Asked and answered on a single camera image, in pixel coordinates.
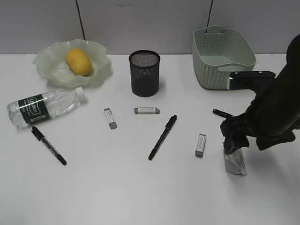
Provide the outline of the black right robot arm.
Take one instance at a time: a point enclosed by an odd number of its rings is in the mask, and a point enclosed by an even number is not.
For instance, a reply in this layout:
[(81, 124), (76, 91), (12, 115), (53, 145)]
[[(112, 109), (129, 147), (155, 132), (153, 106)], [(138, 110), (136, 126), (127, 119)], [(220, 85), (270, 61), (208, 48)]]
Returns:
[(232, 72), (230, 90), (252, 90), (255, 98), (246, 111), (224, 120), (220, 129), (227, 155), (248, 147), (256, 138), (259, 150), (295, 140), (300, 128), (300, 37), (288, 46), (286, 65), (278, 75), (271, 71)]

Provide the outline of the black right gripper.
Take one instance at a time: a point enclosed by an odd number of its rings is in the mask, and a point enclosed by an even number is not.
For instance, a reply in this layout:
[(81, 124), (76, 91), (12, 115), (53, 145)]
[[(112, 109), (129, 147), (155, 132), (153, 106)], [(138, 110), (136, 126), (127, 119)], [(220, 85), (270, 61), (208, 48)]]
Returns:
[(246, 113), (225, 119), (221, 123), (220, 129), (225, 137), (225, 154), (233, 154), (240, 148), (249, 147), (248, 136), (256, 138), (256, 145), (259, 150), (266, 150), (275, 145), (290, 143), (295, 140), (295, 134), (292, 130), (284, 131), (280, 135), (267, 134), (257, 124), (251, 122)]

